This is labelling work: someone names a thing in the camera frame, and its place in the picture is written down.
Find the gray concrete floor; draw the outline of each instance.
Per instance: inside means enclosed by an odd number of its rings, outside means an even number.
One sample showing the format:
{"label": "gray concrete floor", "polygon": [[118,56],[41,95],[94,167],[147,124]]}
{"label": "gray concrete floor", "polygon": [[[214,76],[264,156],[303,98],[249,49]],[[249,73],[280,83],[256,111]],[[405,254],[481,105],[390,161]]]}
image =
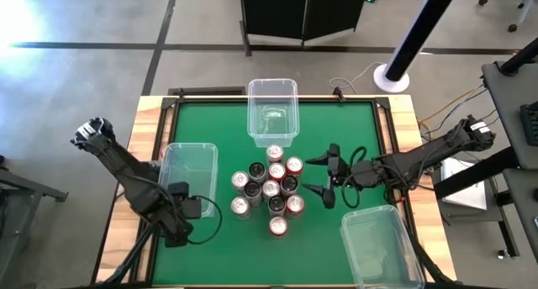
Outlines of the gray concrete floor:
{"label": "gray concrete floor", "polygon": [[[155,43],[168,0],[0,0],[0,42]],[[422,0],[381,0],[365,4],[357,32],[323,45],[396,46]],[[536,37],[538,17],[531,11],[517,33],[506,26],[517,18],[518,0],[455,0],[427,42],[439,48],[521,48]],[[235,44],[241,42],[239,0],[177,0],[167,43]],[[90,280],[112,202],[114,179],[98,161],[69,144],[80,124],[93,116],[110,119],[120,143],[128,141],[136,104],[152,50],[40,50],[0,46],[0,154],[15,173],[69,191],[69,200],[45,200],[23,255],[20,283],[39,288],[80,286]],[[481,83],[480,66],[508,56],[419,55],[409,69],[419,118]],[[173,87],[246,85],[254,78],[290,77],[302,94],[327,94],[334,76],[352,78],[388,54],[165,51],[152,95]],[[372,70],[356,81],[359,93],[381,93]],[[442,131],[472,113],[493,110],[487,93],[462,106]],[[442,116],[430,124],[440,122]],[[496,114],[488,118],[493,121]],[[495,146],[508,145],[500,122]],[[503,248],[495,224],[446,227],[458,279],[468,284],[534,288],[536,262],[517,214],[509,220],[521,250],[515,260],[498,260]]]}

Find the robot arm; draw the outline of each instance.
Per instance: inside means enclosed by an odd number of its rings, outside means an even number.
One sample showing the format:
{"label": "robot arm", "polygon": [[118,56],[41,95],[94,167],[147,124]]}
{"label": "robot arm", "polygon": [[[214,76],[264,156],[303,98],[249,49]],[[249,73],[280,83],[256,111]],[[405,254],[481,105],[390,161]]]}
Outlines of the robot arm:
{"label": "robot arm", "polygon": [[201,200],[189,197],[187,183],[174,183],[166,190],[159,187],[160,167],[139,162],[118,144],[112,124],[105,118],[92,118],[83,124],[71,142],[103,163],[124,187],[131,209],[149,225],[163,230],[167,247],[187,244],[193,231],[187,219],[202,214]]}
{"label": "robot arm", "polygon": [[[487,150],[493,145],[494,139],[495,134],[486,124],[470,115],[440,138],[405,153],[398,152],[362,160],[367,150],[360,147],[347,164],[340,157],[340,146],[331,144],[329,150],[321,157],[306,160],[307,164],[327,166],[329,187],[311,184],[303,186],[320,195],[326,208],[335,206],[334,187],[338,186],[342,189],[348,185],[352,186],[357,194],[364,188],[376,187],[382,183],[392,189],[415,189],[425,169],[439,165],[444,159],[460,151]],[[354,162],[355,155],[359,152],[361,157]]]}

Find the transparent plastic bin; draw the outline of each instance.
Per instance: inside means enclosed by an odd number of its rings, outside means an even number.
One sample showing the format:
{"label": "transparent plastic bin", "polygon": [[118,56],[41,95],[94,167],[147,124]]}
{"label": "transparent plastic bin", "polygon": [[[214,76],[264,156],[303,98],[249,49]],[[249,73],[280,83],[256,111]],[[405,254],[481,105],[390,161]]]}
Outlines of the transparent plastic bin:
{"label": "transparent plastic bin", "polygon": [[256,147],[289,147],[299,133],[297,83],[256,79],[249,84],[247,128]]}
{"label": "transparent plastic bin", "polygon": [[[217,187],[217,146],[210,143],[172,143],[166,147],[162,161],[159,185],[185,181],[189,194],[215,199]],[[202,218],[212,217],[214,206],[202,200]]]}
{"label": "transparent plastic bin", "polygon": [[347,213],[340,232],[357,288],[424,288],[397,208],[383,205]]}

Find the silver soda can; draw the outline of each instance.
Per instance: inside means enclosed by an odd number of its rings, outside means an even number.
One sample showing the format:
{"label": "silver soda can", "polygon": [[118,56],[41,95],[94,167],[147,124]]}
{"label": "silver soda can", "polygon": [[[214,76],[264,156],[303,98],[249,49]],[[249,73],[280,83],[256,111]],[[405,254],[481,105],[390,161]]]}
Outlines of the silver soda can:
{"label": "silver soda can", "polygon": [[244,171],[237,171],[232,176],[232,186],[238,195],[243,196],[245,185],[249,181],[249,175]]}
{"label": "silver soda can", "polygon": [[286,217],[296,218],[303,213],[304,200],[299,195],[293,195],[286,201]]}
{"label": "silver soda can", "polygon": [[280,145],[271,144],[266,150],[267,164],[282,163],[284,159],[284,148]]}
{"label": "silver soda can", "polygon": [[277,196],[278,194],[280,194],[280,184],[273,180],[263,183],[263,186],[261,187],[261,195],[263,196],[263,200],[265,202],[269,201],[271,197]]}
{"label": "silver soda can", "polygon": [[286,201],[280,196],[275,196],[269,199],[267,207],[269,208],[269,214],[271,214],[272,217],[283,217],[286,212]]}
{"label": "silver soda can", "polygon": [[280,182],[280,193],[284,198],[297,194],[298,181],[294,176],[285,176]]}
{"label": "silver soda can", "polygon": [[232,201],[230,207],[232,208],[235,216],[240,220],[246,220],[251,217],[251,205],[245,197],[236,197]]}
{"label": "silver soda can", "polygon": [[273,163],[269,166],[269,179],[280,182],[286,175],[286,167],[280,163]]}
{"label": "silver soda can", "polygon": [[283,217],[274,217],[269,221],[269,231],[275,237],[282,237],[287,232],[287,221]]}
{"label": "silver soda can", "polygon": [[298,157],[291,157],[286,161],[286,174],[288,176],[295,176],[297,180],[301,178],[303,174],[303,161]]}
{"label": "silver soda can", "polygon": [[260,185],[263,184],[267,178],[266,167],[259,162],[252,163],[249,167],[249,176],[252,181],[256,181]]}
{"label": "silver soda can", "polygon": [[251,203],[252,207],[260,206],[261,187],[260,184],[250,181],[245,185],[245,197]]}

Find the green felt mat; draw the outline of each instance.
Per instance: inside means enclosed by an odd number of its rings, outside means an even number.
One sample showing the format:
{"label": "green felt mat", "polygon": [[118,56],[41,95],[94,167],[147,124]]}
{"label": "green felt mat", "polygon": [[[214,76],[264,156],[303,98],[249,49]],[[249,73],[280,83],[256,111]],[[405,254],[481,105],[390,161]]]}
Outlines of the green felt mat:
{"label": "green felt mat", "polygon": [[[300,103],[300,133],[285,156],[303,160],[322,155],[330,143],[338,143],[349,160],[358,146],[367,147],[366,160],[380,155],[370,103]],[[269,213],[262,204],[251,219],[240,221],[229,209],[236,197],[230,178],[255,162],[265,162],[265,149],[258,149],[246,131],[245,103],[187,103],[181,106],[176,142],[213,143],[219,149],[216,202],[224,215],[217,236],[204,245],[168,249],[160,242],[154,285],[291,285],[351,284],[353,277],[340,236],[342,216],[349,209],[336,192],[336,207],[323,208],[321,199],[303,187],[303,215],[289,221],[287,234],[274,239],[268,231]],[[324,166],[308,166],[301,182],[326,185]],[[359,209],[385,204],[384,189],[361,193]],[[208,237],[218,221],[193,221],[192,240]]]}

